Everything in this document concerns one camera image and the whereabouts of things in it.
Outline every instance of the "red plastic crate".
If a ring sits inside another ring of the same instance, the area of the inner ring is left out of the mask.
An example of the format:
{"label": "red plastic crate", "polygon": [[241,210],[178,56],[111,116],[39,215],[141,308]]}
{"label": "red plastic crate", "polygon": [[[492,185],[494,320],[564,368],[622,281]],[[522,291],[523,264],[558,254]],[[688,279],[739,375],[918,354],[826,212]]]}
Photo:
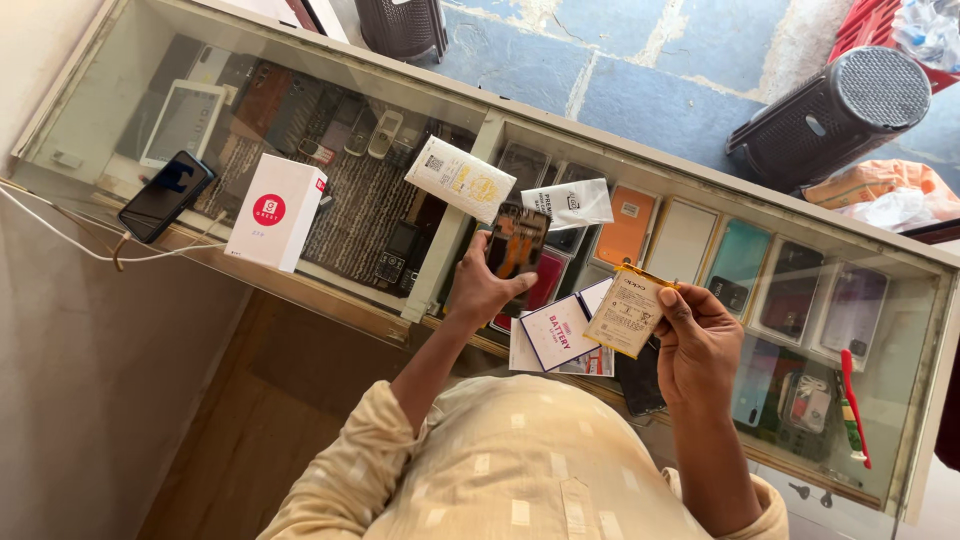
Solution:
{"label": "red plastic crate", "polygon": [[[899,49],[893,39],[894,13],[900,8],[900,0],[857,0],[847,13],[847,18],[837,31],[837,39],[830,51],[827,62],[863,45],[879,45]],[[937,93],[940,90],[960,81],[960,75],[946,73],[920,63],[927,79],[930,80],[930,91]]]}

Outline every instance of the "black plastic stool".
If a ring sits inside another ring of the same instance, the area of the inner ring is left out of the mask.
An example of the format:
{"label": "black plastic stool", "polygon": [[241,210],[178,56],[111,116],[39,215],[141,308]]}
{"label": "black plastic stool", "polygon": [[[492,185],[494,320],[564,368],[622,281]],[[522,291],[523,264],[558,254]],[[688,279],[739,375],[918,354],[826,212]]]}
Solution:
{"label": "black plastic stool", "polygon": [[413,61],[437,50],[444,61],[448,42],[439,0],[355,0],[360,34],[374,53]]}
{"label": "black plastic stool", "polygon": [[789,193],[917,125],[930,105],[924,71],[887,47],[851,49],[727,137],[763,185]]}

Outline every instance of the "wall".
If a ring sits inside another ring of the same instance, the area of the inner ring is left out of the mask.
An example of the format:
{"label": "wall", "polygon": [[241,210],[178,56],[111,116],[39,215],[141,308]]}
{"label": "wall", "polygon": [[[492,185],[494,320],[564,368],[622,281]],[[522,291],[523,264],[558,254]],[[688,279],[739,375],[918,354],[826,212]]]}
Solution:
{"label": "wall", "polygon": [[[98,8],[5,3],[4,157]],[[248,290],[183,258],[118,274],[0,199],[0,538],[133,539]]]}

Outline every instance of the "red circle logo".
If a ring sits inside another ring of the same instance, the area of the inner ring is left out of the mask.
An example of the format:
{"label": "red circle logo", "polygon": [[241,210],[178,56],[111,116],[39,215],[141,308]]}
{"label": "red circle logo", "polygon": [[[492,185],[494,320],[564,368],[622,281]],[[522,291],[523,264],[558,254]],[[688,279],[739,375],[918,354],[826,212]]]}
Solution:
{"label": "red circle logo", "polygon": [[253,203],[253,219],[264,227],[276,225],[283,219],[287,206],[279,195],[268,193]]}

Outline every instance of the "orange phone case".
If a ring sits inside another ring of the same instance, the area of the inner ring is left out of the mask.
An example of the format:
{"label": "orange phone case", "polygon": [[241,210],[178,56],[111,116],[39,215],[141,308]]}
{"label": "orange phone case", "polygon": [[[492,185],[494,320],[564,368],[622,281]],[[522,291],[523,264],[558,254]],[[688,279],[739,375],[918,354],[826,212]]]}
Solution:
{"label": "orange phone case", "polygon": [[611,200],[613,223],[603,225],[593,256],[614,266],[623,262],[639,266],[640,248],[656,202],[646,193],[618,186]]}

